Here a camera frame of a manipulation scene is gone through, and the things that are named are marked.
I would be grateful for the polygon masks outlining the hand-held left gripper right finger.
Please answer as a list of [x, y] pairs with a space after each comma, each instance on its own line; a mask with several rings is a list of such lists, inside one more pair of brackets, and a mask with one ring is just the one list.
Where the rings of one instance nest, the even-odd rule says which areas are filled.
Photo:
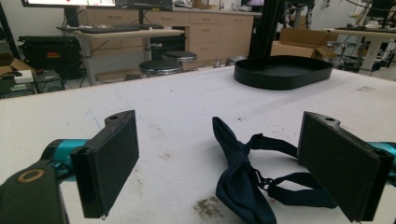
[[337, 119], [305, 111], [297, 155], [349, 220], [374, 219], [393, 154], [344, 130]]

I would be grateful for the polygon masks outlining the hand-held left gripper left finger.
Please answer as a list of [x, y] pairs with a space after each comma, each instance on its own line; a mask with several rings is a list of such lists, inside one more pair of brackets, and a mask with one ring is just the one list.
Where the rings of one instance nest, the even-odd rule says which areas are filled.
[[135, 111], [107, 117], [105, 128], [70, 157], [84, 217], [106, 217], [139, 158]]

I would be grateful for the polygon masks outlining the navy blue bow tie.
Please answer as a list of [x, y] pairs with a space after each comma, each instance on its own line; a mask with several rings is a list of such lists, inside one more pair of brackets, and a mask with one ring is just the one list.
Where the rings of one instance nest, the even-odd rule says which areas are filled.
[[276, 224], [268, 198], [285, 205], [330, 209], [337, 206], [311, 174], [298, 172], [278, 178], [264, 177], [248, 158], [252, 149], [278, 151], [296, 158], [297, 148], [292, 144], [260, 133], [252, 135], [244, 144], [218, 117], [212, 119], [212, 127], [228, 163], [219, 178], [216, 196], [247, 224]]

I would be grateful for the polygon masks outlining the black oval tray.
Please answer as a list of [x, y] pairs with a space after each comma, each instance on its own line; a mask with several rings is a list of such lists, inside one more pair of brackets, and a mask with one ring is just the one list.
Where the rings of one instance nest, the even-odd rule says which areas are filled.
[[332, 64], [292, 55], [249, 58], [235, 63], [233, 78], [244, 85], [270, 91], [288, 91], [330, 78]]

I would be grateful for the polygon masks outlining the black round stool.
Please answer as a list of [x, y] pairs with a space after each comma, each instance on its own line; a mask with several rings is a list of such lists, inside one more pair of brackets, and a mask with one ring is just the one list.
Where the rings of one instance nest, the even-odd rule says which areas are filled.
[[163, 59], [178, 63], [188, 63], [197, 60], [197, 55], [193, 52], [184, 50], [171, 50], [163, 54]]
[[182, 65], [175, 61], [152, 60], [139, 64], [139, 71], [149, 76], [172, 75], [180, 73]]

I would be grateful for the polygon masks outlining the small white box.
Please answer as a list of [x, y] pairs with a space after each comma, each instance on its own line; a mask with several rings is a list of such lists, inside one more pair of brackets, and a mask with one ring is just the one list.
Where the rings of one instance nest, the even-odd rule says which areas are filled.
[[14, 80], [17, 84], [31, 83], [34, 81], [31, 70], [20, 70], [15, 72]]

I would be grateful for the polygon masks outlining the black equipment case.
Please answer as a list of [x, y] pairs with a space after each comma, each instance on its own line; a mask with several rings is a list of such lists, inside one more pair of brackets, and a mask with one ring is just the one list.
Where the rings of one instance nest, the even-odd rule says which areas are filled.
[[80, 44], [76, 37], [54, 35], [20, 36], [24, 61], [36, 70], [54, 70], [62, 79], [81, 78]]

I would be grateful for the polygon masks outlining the open cardboard box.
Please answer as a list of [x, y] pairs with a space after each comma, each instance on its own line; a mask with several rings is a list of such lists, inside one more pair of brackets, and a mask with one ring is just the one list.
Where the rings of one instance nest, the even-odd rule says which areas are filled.
[[337, 35], [314, 30], [286, 29], [280, 32], [279, 39], [273, 42], [271, 55], [301, 56], [313, 59], [332, 59], [337, 56], [328, 42], [337, 39]]

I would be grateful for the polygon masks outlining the beige desk with grey legs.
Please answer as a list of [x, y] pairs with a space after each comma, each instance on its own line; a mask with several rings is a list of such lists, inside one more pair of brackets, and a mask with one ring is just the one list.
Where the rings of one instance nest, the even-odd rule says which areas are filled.
[[[151, 29], [107, 34], [77, 32], [89, 84], [91, 86], [102, 84], [102, 81], [96, 79], [96, 74], [130, 70], [139, 63], [149, 61], [151, 59], [150, 39], [152, 37], [182, 34], [183, 31], [174, 29]], [[116, 40], [134, 40], [135, 38], [142, 40], [141, 49], [138, 51], [128, 51], [125, 48], [118, 48], [111, 53], [98, 55], [96, 49], [92, 47], [93, 41], [108, 43], [109, 41]]]

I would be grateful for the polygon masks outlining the black keyboard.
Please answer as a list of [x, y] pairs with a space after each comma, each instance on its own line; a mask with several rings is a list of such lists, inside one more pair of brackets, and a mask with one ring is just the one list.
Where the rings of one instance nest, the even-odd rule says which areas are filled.
[[140, 31], [137, 27], [92, 27], [92, 28], [80, 28], [83, 34], [110, 34], [110, 33], [124, 33], [124, 32], [135, 32]]

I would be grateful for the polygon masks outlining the beige table with white legs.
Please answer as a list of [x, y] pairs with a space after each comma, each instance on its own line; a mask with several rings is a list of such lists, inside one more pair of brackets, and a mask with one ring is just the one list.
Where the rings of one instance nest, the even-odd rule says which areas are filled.
[[371, 75], [372, 67], [382, 43], [388, 43], [387, 49], [389, 53], [396, 50], [396, 33], [387, 33], [383, 29], [373, 30], [342, 30], [342, 29], [326, 29], [326, 32], [337, 35], [354, 35], [360, 36], [363, 40], [359, 59], [362, 63], [358, 63], [359, 72], [363, 75]]

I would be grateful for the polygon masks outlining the small brown cardboard box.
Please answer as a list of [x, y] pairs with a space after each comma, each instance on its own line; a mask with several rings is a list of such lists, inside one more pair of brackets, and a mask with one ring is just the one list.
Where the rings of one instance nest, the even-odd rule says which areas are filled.
[[0, 54], [0, 78], [24, 77], [32, 75], [35, 69], [7, 53]]

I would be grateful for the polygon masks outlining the black metal stand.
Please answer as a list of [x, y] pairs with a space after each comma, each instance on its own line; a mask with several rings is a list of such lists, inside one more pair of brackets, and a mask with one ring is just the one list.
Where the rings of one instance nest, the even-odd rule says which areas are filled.
[[252, 58], [264, 58], [271, 55], [281, 11], [281, 0], [263, 1], [261, 25], [258, 30], [258, 39], [252, 45]]

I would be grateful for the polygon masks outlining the dark computer monitor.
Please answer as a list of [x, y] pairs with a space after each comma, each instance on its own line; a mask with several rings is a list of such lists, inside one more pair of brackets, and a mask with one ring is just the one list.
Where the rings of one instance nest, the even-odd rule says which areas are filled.
[[115, 0], [116, 7], [142, 10], [172, 11], [173, 0]]

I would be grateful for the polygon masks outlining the wooden cabinet with drawers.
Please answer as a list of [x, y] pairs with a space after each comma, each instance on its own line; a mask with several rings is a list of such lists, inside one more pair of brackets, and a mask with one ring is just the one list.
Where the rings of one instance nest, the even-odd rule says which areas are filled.
[[[89, 25], [138, 23], [138, 10], [86, 9], [79, 22]], [[145, 23], [159, 23], [168, 28], [184, 28], [185, 50], [197, 54], [197, 61], [186, 68], [225, 63], [233, 56], [248, 56], [254, 15], [230, 10], [175, 8], [173, 11], [147, 11]], [[143, 50], [143, 39], [124, 38], [107, 41], [94, 55]]]

